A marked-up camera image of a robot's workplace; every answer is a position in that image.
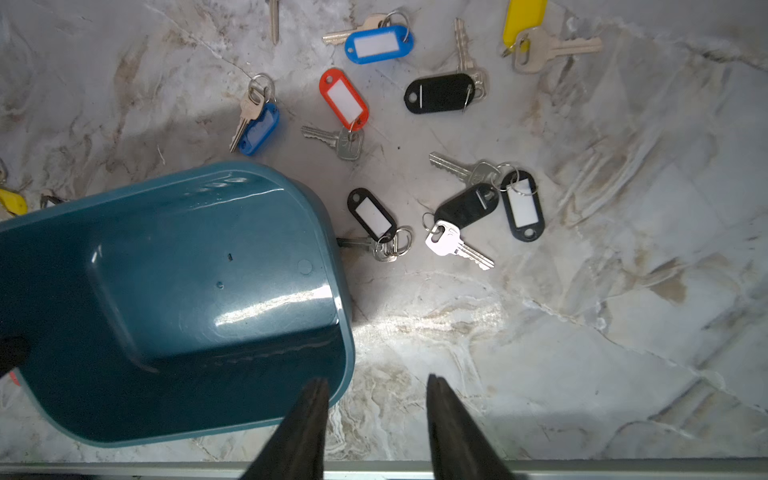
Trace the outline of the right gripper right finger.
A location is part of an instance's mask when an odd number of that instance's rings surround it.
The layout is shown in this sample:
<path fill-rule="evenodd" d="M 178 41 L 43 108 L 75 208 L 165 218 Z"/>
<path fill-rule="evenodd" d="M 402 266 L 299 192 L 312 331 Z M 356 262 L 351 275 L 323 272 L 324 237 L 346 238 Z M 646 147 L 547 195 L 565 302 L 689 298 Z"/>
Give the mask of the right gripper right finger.
<path fill-rule="evenodd" d="M 429 375 L 426 405 L 435 479 L 515 478 L 445 378 Z"/>

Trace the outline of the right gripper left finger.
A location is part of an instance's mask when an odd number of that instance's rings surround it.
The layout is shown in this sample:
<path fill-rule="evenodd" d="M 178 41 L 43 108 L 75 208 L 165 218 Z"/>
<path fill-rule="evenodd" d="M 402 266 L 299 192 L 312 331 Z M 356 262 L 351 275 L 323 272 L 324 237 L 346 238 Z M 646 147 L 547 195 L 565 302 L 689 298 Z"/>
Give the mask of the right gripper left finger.
<path fill-rule="evenodd" d="M 310 380 L 241 479 L 323 479 L 329 385 Z"/>

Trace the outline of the teal storage box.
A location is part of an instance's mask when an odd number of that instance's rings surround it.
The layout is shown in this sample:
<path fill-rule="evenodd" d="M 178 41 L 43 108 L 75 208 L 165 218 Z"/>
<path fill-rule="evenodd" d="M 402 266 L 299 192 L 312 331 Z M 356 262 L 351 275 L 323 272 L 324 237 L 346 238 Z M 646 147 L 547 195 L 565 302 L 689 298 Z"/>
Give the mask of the teal storage box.
<path fill-rule="evenodd" d="M 90 445 L 279 423 L 312 379 L 354 371 L 331 219 L 307 186 L 212 164 L 1 225 L 1 335 L 30 348 L 35 408 Z"/>

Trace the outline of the black tag key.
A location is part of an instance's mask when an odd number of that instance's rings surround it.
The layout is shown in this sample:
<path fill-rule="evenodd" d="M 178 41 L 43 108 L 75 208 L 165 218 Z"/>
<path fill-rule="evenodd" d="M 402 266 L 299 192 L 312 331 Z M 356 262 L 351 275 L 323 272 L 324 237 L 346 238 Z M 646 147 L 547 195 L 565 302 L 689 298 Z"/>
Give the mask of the black tag key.
<path fill-rule="evenodd" d="M 375 260 L 384 263 L 394 262 L 411 250 L 413 229 L 399 226 L 394 216 L 368 189 L 352 190 L 347 197 L 347 208 L 367 236 L 337 238 L 339 247 L 365 250 Z"/>
<path fill-rule="evenodd" d="M 515 239 L 533 242 L 543 234 L 546 223 L 538 196 L 538 185 L 531 173 L 509 162 L 494 164 L 480 160 L 471 165 L 462 164 L 438 152 L 430 153 L 429 161 L 432 166 L 461 180 L 465 184 L 464 190 L 478 183 L 489 183 L 495 187 L 500 194 L 498 206 L 504 207 Z"/>
<path fill-rule="evenodd" d="M 468 245 L 462 230 L 490 215 L 499 201 L 499 191 L 489 183 L 468 187 L 445 201 L 433 214 L 426 246 L 438 256 L 458 256 L 473 261 L 481 270 L 493 269 L 494 261 Z"/>
<path fill-rule="evenodd" d="M 40 208 L 46 209 L 65 203 L 65 200 L 55 195 L 52 191 L 44 191 L 40 196 Z"/>

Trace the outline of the small blue tag key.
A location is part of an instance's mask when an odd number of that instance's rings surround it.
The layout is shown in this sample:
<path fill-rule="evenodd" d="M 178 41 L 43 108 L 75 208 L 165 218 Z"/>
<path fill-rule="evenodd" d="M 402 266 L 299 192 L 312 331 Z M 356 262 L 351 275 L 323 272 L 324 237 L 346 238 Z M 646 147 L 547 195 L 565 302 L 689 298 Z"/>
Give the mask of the small blue tag key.
<path fill-rule="evenodd" d="M 239 102 L 239 108 L 239 123 L 229 151 L 253 156 L 271 136 L 280 120 L 273 79 L 265 73 L 253 76 Z"/>

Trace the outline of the red tag key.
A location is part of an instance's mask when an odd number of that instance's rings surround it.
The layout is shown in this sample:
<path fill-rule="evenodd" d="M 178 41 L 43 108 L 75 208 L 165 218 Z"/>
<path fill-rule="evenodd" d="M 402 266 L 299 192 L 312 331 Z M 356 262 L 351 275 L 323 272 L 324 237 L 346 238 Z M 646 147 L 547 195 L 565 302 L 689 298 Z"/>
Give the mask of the red tag key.
<path fill-rule="evenodd" d="M 302 126 L 302 135 L 307 139 L 323 142 L 335 151 L 340 160 L 359 160 L 365 138 L 363 127 L 369 118 L 367 104 L 345 73 L 337 68 L 324 72 L 319 81 L 319 91 L 342 127 L 335 131 L 326 131 Z"/>

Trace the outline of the black head key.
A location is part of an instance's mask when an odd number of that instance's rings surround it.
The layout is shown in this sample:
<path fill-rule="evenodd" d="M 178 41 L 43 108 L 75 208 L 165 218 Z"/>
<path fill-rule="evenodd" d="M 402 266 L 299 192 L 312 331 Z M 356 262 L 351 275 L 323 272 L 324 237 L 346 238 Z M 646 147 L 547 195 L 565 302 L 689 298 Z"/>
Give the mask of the black head key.
<path fill-rule="evenodd" d="M 469 38 L 461 18 L 454 20 L 458 69 L 417 78 L 405 90 L 404 104 L 413 114 L 451 111 L 464 112 L 473 102 L 483 100 L 488 93 L 486 72 L 477 67 L 469 53 Z"/>

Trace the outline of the yellow tag key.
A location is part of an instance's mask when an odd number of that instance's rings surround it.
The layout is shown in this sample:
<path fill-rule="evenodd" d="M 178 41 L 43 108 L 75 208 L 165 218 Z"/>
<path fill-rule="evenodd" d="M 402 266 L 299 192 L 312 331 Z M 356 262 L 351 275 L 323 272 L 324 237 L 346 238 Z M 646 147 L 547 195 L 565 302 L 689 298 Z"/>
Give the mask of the yellow tag key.
<path fill-rule="evenodd" d="M 600 38 L 560 40 L 543 27 L 545 0 L 511 0 L 502 32 L 503 57 L 512 55 L 513 67 L 522 74 L 539 73 L 558 57 L 600 52 Z"/>
<path fill-rule="evenodd" d="M 28 204 L 23 196 L 10 190 L 6 186 L 8 172 L 4 162 L 1 162 L 1 217 L 11 218 L 26 215 L 29 211 Z"/>

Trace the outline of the bare silver key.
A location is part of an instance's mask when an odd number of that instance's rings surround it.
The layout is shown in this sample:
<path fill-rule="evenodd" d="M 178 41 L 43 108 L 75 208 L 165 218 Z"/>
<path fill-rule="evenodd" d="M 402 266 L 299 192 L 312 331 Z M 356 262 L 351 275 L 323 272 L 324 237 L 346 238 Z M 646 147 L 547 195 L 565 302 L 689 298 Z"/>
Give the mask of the bare silver key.
<path fill-rule="evenodd" d="M 270 36 L 274 45 L 279 43 L 279 5 L 279 0 L 268 0 Z"/>

